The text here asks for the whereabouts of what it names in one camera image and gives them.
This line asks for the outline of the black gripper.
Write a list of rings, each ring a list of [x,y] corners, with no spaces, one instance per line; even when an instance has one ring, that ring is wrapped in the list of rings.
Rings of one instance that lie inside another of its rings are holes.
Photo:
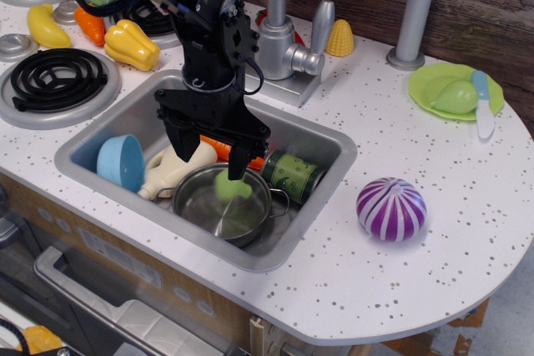
[[[200,136],[231,146],[228,178],[240,180],[247,166],[268,150],[270,129],[244,103],[244,94],[230,83],[224,88],[204,91],[187,79],[182,88],[158,89],[158,118],[164,122],[176,155],[188,162],[200,143]]]

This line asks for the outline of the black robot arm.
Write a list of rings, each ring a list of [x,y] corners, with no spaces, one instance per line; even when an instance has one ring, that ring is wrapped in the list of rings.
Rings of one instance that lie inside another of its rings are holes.
[[[86,12],[107,17],[140,0],[99,7],[76,1]],[[254,55],[259,34],[251,28],[242,0],[153,1],[169,12],[184,52],[184,88],[154,94],[174,151],[188,161],[201,136],[227,143],[229,179],[239,180],[252,160],[266,154],[270,137],[270,129],[244,104],[245,69],[258,67]]]

